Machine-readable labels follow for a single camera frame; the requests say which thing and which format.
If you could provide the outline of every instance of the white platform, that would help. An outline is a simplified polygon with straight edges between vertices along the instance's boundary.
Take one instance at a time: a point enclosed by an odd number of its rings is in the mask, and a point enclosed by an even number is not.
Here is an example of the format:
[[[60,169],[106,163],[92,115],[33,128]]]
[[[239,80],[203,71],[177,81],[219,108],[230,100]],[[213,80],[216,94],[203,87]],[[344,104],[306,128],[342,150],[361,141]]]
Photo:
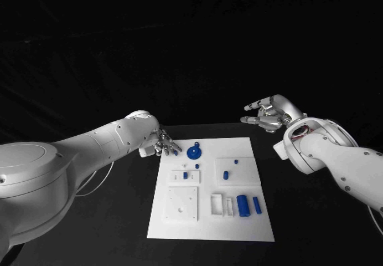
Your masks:
[[[200,143],[201,157],[187,158],[186,151]],[[165,239],[206,239],[226,241],[266,241],[273,242],[266,203],[260,186],[217,186],[216,158],[253,157],[252,145],[247,137],[229,139],[175,140],[183,148],[177,156],[163,154],[157,177],[155,195],[151,208],[148,238]],[[167,193],[173,187],[168,182],[171,171],[196,170],[200,165],[200,184],[197,187],[197,219],[165,219]],[[233,217],[211,216],[210,195],[223,196],[223,213],[226,213],[226,198],[232,198]],[[239,217],[237,195],[247,196],[249,217]],[[262,214],[256,214],[252,198],[258,197]]]

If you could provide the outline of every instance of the table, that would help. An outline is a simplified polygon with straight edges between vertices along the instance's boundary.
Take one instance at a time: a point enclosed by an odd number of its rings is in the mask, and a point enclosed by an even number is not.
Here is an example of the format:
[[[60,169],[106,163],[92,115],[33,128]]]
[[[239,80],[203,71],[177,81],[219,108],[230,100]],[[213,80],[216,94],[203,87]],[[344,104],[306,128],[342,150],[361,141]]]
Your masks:
[[[272,145],[282,129],[269,134],[242,123],[164,129],[173,139],[250,138],[275,243],[147,239],[160,158],[141,158],[135,151],[115,162],[99,189],[75,199],[57,226],[24,245],[14,266],[373,265],[380,260],[383,237],[366,206],[340,190],[327,168],[305,175],[279,159]],[[108,166],[83,193],[106,172]]]

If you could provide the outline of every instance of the robotic hand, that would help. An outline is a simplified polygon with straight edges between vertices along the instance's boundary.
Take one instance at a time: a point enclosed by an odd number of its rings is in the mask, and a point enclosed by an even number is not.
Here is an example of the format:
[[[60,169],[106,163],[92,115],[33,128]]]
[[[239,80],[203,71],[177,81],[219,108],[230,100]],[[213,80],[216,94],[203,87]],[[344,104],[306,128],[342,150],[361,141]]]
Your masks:
[[[340,188],[383,216],[383,154],[358,147],[337,123],[306,117],[281,95],[245,106],[246,111],[256,108],[258,117],[245,116],[240,122],[269,133],[285,125],[283,140],[273,146],[281,159],[305,174],[328,167]]]
[[[147,111],[62,141],[0,145],[0,261],[57,225],[86,177],[135,149],[141,157],[181,152]]]

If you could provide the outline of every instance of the blue object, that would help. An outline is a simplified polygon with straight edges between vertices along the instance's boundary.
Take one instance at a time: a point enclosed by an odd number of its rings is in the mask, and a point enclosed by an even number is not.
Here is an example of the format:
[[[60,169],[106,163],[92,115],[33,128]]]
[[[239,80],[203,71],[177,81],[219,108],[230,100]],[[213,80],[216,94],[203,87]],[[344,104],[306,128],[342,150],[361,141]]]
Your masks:
[[[258,198],[256,197],[253,197],[253,205],[255,205],[256,213],[260,214],[262,211],[260,211],[260,206],[259,206],[259,202],[258,202]]]
[[[194,146],[187,149],[186,154],[191,160],[197,160],[201,157],[201,149],[197,142],[194,143]]]
[[[246,195],[237,196],[237,210],[240,217],[249,217],[249,204]]]

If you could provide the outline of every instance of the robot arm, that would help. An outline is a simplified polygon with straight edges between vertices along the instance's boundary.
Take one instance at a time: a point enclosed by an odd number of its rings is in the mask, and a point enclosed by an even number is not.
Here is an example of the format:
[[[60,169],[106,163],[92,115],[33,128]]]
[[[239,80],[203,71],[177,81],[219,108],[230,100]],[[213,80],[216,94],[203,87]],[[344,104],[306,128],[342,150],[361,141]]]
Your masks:
[[[147,111],[62,141],[0,145],[0,261],[57,225],[86,177],[135,149],[141,157],[181,152]]]
[[[286,126],[283,140],[273,146],[281,159],[289,159],[305,174],[328,167],[340,188],[383,214],[381,153],[358,147],[332,121],[306,117],[281,95],[252,103],[245,110],[256,108],[259,116],[245,116],[240,121],[269,133]]]

